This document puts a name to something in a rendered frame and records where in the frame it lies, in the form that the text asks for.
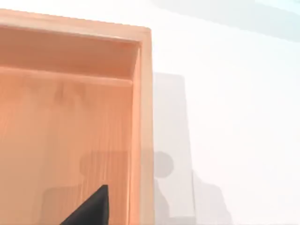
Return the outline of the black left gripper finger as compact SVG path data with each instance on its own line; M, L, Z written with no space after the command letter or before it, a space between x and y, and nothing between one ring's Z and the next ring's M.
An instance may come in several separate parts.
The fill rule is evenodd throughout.
M60 225L109 225L108 185L102 185Z

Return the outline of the shallow salmon-coloured box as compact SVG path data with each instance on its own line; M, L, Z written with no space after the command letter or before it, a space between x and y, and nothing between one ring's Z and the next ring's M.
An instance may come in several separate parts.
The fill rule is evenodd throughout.
M154 225L151 30L0 8L0 225L60 225L102 185Z

